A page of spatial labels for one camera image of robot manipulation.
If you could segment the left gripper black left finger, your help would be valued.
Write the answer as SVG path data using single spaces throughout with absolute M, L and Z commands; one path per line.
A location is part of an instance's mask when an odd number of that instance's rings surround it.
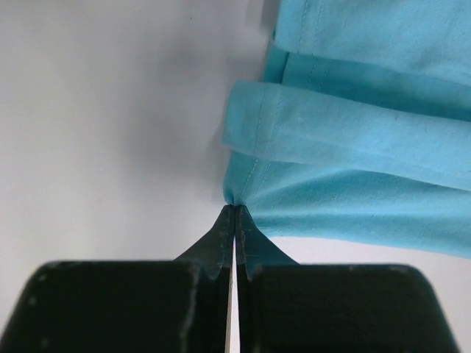
M 174 260 L 55 261 L 27 281 L 3 352 L 224 352 L 235 210 Z

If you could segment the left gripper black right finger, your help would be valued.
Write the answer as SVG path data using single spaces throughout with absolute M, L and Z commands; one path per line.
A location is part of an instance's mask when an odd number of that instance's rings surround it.
M 235 209 L 243 352 L 457 352 L 429 281 L 402 264 L 302 265 Z

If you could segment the cyan blue t shirt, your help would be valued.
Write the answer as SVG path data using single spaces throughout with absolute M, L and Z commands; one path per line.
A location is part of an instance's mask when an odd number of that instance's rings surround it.
M 470 3 L 282 1 L 237 82 L 227 203 L 270 237 L 470 256 Z

